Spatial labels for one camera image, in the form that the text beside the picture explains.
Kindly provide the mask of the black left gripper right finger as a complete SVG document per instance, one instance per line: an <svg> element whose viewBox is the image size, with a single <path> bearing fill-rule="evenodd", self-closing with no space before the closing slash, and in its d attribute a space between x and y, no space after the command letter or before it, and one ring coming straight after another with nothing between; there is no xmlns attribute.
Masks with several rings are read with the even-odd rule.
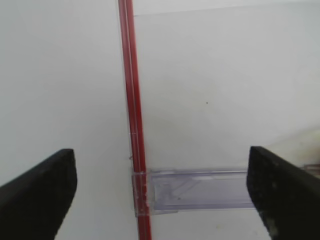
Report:
<svg viewBox="0 0 320 240"><path fill-rule="evenodd" d="M246 187L273 240L320 238L320 179L261 146L249 152Z"/></svg>

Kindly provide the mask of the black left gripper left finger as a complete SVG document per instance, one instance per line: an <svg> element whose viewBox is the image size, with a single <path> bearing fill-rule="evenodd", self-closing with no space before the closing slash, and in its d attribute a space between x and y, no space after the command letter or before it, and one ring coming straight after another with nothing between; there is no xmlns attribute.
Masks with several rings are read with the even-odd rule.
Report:
<svg viewBox="0 0 320 240"><path fill-rule="evenodd" d="M0 188L2 240L53 240L77 190L73 149L61 149Z"/></svg>

